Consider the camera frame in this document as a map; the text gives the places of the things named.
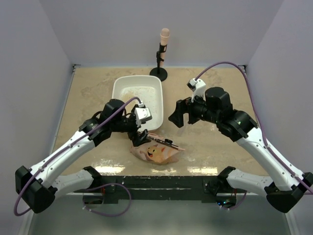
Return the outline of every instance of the white bracket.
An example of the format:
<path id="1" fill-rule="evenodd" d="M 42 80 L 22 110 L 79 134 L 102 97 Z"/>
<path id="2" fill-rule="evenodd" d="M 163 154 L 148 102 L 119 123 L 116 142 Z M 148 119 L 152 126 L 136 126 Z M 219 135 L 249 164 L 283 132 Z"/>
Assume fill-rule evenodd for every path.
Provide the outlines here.
<path id="1" fill-rule="evenodd" d="M 205 92 L 205 87 L 206 87 L 206 84 L 205 84 L 205 82 L 203 82 L 203 80 L 198 79 L 196 81 L 196 79 L 193 78 L 188 82 L 187 85 L 193 91 L 193 94 L 191 96 L 191 102 L 192 103 L 194 102 L 196 96 L 203 98 L 204 92 Z"/>

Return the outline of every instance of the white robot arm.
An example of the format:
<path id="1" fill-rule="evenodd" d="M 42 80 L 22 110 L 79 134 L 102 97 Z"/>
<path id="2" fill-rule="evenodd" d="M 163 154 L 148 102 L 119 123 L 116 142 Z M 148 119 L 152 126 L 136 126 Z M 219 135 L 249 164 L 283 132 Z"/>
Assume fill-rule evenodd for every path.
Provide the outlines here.
<path id="1" fill-rule="evenodd" d="M 205 90 L 200 79 L 191 79 L 187 85 L 193 91 L 192 97 L 178 100 L 169 120 L 180 128 L 184 125 L 183 114 L 188 113 L 188 124 L 199 120 L 216 124 L 223 135 L 250 153 L 269 174 L 263 177 L 229 166 L 218 175 L 217 181 L 208 184 L 208 189 L 216 195 L 220 189 L 240 188 L 265 196 L 277 210 L 288 212 L 310 189 L 313 174 L 303 173 L 292 165 L 267 139 L 264 143 L 261 128 L 247 113 L 233 109 L 229 94 L 222 88 Z"/>
<path id="2" fill-rule="evenodd" d="M 139 146 L 147 139 L 148 131 L 137 131 L 141 124 L 152 119 L 150 110 L 143 103 L 135 105 L 132 112 L 123 115 L 125 106 L 121 100 L 112 99 L 104 107 L 86 120 L 79 130 L 59 149 L 30 169 L 21 166 L 15 172 L 18 201 L 22 198 L 34 211 L 40 213 L 48 208 L 55 198 L 67 193 L 92 188 L 100 185 L 101 175 L 91 166 L 81 171 L 60 176 L 62 172 L 79 157 L 108 139 L 112 132 L 127 132 L 134 146 Z"/>

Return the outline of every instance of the cartoon print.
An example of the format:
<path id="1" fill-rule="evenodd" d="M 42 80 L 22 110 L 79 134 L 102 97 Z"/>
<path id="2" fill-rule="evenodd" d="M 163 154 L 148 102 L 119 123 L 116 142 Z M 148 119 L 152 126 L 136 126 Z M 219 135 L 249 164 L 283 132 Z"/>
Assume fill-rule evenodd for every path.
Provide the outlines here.
<path id="1" fill-rule="evenodd" d="M 147 152 L 140 151 L 140 153 L 145 155 L 147 161 L 161 163 L 162 161 L 164 161 L 164 155 L 163 155 L 164 149 L 165 147 L 159 148 L 157 147 L 157 144 L 156 144 L 156 145 L 149 147 L 147 149 Z"/>

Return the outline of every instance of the cable clip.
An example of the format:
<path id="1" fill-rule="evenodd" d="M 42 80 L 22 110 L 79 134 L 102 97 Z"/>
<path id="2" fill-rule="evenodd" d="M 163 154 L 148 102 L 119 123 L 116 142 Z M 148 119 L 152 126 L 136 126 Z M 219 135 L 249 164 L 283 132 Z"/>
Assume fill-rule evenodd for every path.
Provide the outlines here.
<path id="1" fill-rule="evenodd" d="M 271 145 L 270 145 L 270 144 L 268 144 L 268 145 L 264 146 L 264 148 L 266 148 L 266 149 L 268 149 L 268 148 L 270 148 L 270 147 L 271 147 Z"/>

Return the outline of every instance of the black round base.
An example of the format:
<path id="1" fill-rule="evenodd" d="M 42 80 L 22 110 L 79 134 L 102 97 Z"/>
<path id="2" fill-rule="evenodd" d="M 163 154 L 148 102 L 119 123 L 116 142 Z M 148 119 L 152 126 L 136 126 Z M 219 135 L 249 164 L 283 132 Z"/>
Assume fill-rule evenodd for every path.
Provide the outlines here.
<path id="1" fill-rule="evenodd" d="M 150 75 L 158 77 L 163 82 L 167 78 L 167 71 L 164 68 L 160 68 L 160 73 L 157 73 L 157 68 L 154 68 L 150 71 Z"/>

